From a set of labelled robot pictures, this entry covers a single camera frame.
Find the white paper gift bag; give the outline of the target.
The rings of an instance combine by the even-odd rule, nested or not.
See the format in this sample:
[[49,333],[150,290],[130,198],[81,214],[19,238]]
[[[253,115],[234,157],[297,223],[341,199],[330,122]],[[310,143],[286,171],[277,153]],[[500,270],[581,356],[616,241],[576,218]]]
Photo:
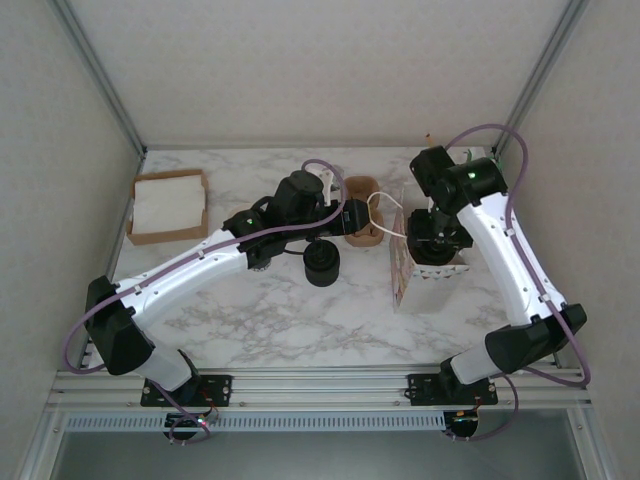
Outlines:
[[393,225],[386,228],[381,216],[376,216],[374,228],[390,236],[389,252],[393,309],[401,314],[434,314],[445,308],[463,274],[469,266],[460,254],[446,254],[431,264],[426,255],[407,244],[410,215],[429,210],[433,201],[423,195],[419,186],[407,184],[401,197],[376,191],[368,195],[367,203],[373,207],[381,198],[396,207]]

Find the stack of black lids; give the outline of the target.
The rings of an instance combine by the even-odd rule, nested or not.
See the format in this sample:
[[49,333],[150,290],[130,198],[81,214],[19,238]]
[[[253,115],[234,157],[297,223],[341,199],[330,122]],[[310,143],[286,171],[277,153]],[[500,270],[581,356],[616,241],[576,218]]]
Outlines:
[[328,287],[338,278],[340,255],[338,248],[327,240],[311,242],[303,252],[306,279],[316,287]]

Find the white paper napkins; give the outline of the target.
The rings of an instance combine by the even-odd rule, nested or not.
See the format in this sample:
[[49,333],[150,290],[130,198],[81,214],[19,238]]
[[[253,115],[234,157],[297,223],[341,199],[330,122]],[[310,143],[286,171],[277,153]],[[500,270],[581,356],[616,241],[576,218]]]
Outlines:
[[135,184],[132,233],[198,227],[202,224],[205,197],[201,175],[139,181]]

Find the brown cardboard napkin box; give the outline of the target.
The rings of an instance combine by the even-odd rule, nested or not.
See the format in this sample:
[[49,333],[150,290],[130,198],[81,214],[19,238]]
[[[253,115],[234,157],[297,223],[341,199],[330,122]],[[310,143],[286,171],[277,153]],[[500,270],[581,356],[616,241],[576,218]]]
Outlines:
[[164,179],[171,177],[181,177],[181,176],[189,176],[189,175],[201,175],[202,176],[202,185],[206,189],[206,206],[205,210],[202,214],[202,224],[198,227],[176,230],[170,232],[161,232],[154,234],[133,234],[132,233],[132,220],[133,220],[133,211],[130,216],[130,219],[127,221],[126,226],[126,234],[132,244],[136,246],[140,245],[150,245],[150,244],[158,244],[158,243],[168,243],[168,242],[176,242],[176,241],[186,241],[186,240],[198,240],[201,238],[205,238],[209,235],[209,222],[208,222],[208,210],[207,210],[207,190],[209,187],[208,179],[206,174],[201,169],[184,169],[184,170],[174,170],[174,171],[165,171],[165,172],[157,172],[157,173],[149,173],[137,176],[131,186],[131,197],[133,200],[133,209],[134,209],[134,200],[135,200],[135,184],[142,180],[153,180],[153,179]]

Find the right controller board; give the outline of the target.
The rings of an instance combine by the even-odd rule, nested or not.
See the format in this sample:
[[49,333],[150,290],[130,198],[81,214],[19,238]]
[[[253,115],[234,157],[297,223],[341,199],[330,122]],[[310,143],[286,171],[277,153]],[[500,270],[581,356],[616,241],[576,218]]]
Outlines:
[[479,426],[476,410],[459,410],[445,413],[446,432],[455,437],[472,437]]

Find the controller board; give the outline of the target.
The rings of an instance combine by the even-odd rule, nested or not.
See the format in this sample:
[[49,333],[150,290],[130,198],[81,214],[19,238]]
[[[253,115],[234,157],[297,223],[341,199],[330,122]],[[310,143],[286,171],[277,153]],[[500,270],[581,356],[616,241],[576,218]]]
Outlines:
[[446,432],[455,437],[472,437],[479,426],[476,410],[459,410],[445,413]]
[[182,415],[179,413],[169,413],[165,416],[164,426],[165,430],[174,428],[175,430],[182,432],[195,432],[205,428],[205,418],[202,415],[193,413],[189,415]]

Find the left controller board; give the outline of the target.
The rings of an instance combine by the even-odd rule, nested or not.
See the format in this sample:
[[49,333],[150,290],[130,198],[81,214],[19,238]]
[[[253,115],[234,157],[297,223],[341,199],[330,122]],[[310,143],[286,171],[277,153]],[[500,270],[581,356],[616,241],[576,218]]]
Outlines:
[[195,432],[205,428],[205,418],[202,415],[193,413],[189,415],[182,415],[179,413],[169,413],[165,416],[164,426],[165,430],[174,428],[175,430],[182,432]]

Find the right aluminium frame post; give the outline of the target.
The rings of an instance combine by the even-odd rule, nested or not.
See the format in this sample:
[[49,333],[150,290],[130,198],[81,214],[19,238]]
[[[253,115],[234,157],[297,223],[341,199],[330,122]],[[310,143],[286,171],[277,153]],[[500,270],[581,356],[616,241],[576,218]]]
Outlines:
[[518,130],[534,104],[556,61],[586,11],[590,0],[567,0],[558,20],[521,89],[505,125]]

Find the aluminium frame post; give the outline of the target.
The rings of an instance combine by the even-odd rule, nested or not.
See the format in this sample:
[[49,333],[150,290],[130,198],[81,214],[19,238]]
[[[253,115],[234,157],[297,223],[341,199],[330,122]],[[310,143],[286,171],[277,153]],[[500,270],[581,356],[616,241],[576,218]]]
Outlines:
[[92,78],[98,93],[113,114],[116,123],[134,149],[140,162],[146,158],[147,146],[141,139],[134,122],[113,85],[99,55],[92,45],[71,0],[45,0],[76,50]]
[[558,20],[521,89],[505,125],[518,130],[534,104],[556,61],[586,11],[590,0],[567,0]]

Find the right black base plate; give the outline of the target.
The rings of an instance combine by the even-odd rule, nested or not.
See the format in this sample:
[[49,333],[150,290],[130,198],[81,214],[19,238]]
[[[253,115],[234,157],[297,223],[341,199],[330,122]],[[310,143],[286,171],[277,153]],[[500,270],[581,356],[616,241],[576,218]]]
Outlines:
[[412,406],[483,406],[496,405],[495,385],[482,379],[465,385],[444,373],[410,374],[404,396]]

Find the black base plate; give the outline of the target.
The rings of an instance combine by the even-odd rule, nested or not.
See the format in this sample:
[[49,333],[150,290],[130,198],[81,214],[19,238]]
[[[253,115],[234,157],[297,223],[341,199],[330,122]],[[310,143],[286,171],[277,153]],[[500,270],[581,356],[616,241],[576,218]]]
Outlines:
[[[201,375],[199,381],[187,382],[168,395],[182,407],[227,407],[232,393],[231,375]],[[143,407],[168,407],[170,402],[149,379],[144,381],[140,405]]]
[[465,385],[444,373],[410,374],[404,396],[412,406],[483,406],[496,405],[495,385],[482,379]]

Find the left aluminium side rail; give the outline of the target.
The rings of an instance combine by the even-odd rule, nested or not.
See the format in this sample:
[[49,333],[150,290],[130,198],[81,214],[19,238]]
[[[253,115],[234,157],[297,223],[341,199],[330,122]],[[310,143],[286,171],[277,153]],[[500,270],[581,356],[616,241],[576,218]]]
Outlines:
[[[124,242],[124,238],[126,236],[127,221],[129,220],[129,216],[132,212],[133,200],[130,193],[131,185],[133,183],[133,179],[136,176],[141,174],[144,168],[146,157],[147,157],[146,152],[144,152],[139,157],[134,173],[132,174],[128,182],[128,185],[126,187],[125,206],[120,216],[118,231],[116,233],[115,240],[110,250],[110,254],[106,264],[105,275],[109,280],[113,279],[116,266],[117,266],[117,261],[120,255],[120,251]],[[93,341],[85,328],[81,329],[81,333],[82,333],[83,344],[82,344],[81,353],[78,355],[78,359],[76,361],[76,367],[80,368],[81,370],[87,370],[91,364],[91,359],[93,356]]]

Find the aluminium mounting rail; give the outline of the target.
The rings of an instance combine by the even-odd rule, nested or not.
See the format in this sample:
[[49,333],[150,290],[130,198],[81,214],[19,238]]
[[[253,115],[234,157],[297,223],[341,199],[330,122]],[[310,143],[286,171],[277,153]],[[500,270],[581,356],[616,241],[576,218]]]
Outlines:
[[[420,369],[391,367],[208,369],[232,377],[229,411],[406,411],[407,376]],[[134,374],[86,376],[59,372],[45,409],[140,411],[144,381]]]

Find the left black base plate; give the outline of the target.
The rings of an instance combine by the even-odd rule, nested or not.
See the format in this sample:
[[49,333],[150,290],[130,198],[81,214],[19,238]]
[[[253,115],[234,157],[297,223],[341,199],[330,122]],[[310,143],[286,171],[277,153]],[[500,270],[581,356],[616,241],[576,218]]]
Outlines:
[[[182,407],[227,407],[232,393],[231,375],[201,375],[199,381],[187,382],[168,395]],[[149,379],[144,381],[140,405],[143,407],[168,407],[170,402]]]

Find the left aluminium frame post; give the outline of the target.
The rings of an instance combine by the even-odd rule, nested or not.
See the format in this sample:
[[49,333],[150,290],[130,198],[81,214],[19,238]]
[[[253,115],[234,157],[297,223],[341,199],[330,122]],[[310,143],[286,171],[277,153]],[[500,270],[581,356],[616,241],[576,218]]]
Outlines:
[[147,146],[141,139],[134,122],[113,85],[99,55],[92,45],[71,0],[45,0],[76,50],[92,78],[98,93],[113,114],[116,123],[134,149],[140,162],[146,158]]

